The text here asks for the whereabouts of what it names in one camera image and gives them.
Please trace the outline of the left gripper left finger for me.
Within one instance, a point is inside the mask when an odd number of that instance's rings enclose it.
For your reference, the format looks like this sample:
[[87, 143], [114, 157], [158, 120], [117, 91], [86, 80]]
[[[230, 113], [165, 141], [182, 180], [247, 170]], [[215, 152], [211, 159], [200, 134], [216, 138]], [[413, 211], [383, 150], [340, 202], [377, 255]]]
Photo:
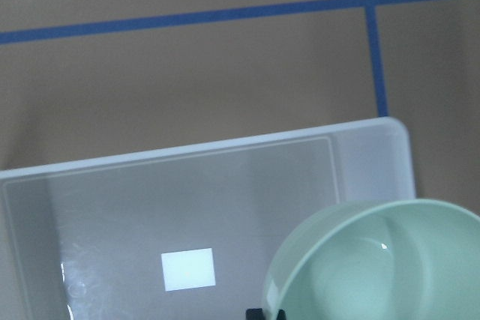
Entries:
[[245, 311], [246, 320], [263, 320], [262, 308], [250, 308]]

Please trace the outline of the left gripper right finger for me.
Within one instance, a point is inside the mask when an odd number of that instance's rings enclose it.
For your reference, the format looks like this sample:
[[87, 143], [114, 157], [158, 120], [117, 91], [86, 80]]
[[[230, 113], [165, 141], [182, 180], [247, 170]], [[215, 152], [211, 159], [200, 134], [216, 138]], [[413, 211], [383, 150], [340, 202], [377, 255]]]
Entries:
[[287, 320], [286, 313], [283, 310], [279, 310], [277, 315], [278, 320]]

